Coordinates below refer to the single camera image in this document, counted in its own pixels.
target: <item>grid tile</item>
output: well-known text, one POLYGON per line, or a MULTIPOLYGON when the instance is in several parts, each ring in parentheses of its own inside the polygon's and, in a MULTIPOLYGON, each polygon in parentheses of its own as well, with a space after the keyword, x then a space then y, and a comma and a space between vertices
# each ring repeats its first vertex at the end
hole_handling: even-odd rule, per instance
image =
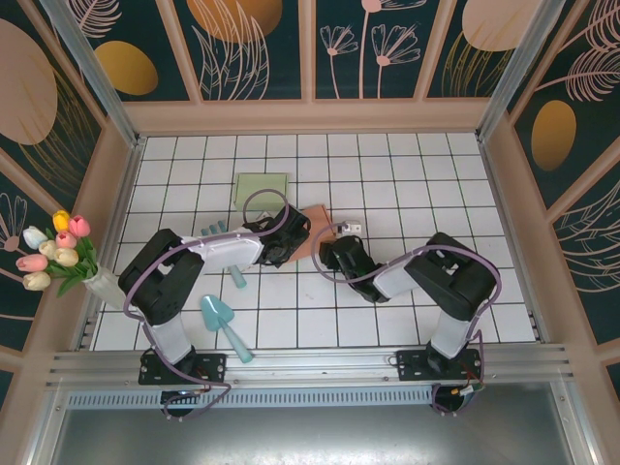
MULTIPOLYGON (((219 220, 231 230, 240 227, 242 214, 231 205, 234 174, 285 172, 293 205, 322 203, 334 222, 359 221, 364 247, 377 263, 424 245, 435 231, 488 257, 500 268, 504 290, 493 311, 479 322, 484 340, 532 341, 534 332, 484 165, 480 155, 470 153, 477 151, 472 140, 443 134, 154 139, 147 143, 114 272, 122 272, 158 229, 201 235, 202 228, 219 220)), ((249 221, 260 213, 248 212, 249 221)), ((231 327, 250 349, 423 344, 439 317, 436 303, 420 288, 373 304, 349 286, 324 279, 310 258, 280 268, 241 269, 248 283, 241 290, 226 271, 197 280, 182 321, 199 349, 230 348, 221 331, 215 334, 204 327, 200 301, 207 294, 221 297, 235 310, 231 327)), ((340 273, 329 275, 342 278, 340 273)), ((95 350, 145 350, 148 341, 135 323, 123 325, 119 317, 125 318, 104 307, 97 326, 103 337, 94 340, 95 350), (107 315, 114 314, 118 320, 112 317, 106 323, 107 315)))

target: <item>teal plastic trowel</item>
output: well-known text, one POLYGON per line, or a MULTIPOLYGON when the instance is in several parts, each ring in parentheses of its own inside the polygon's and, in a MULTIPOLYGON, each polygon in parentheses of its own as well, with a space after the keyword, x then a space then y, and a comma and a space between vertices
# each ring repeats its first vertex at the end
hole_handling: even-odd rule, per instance
POLYGON ((228 322, 234 318, 234 311, 215 295, 205 295, 201 300, 202 317, 209 331, 217 331, 222 328, 226 337, 229 338, 232 348, 243 363, 252 361, 252 354, 247 350, 243 341, 228 326, 228 322))

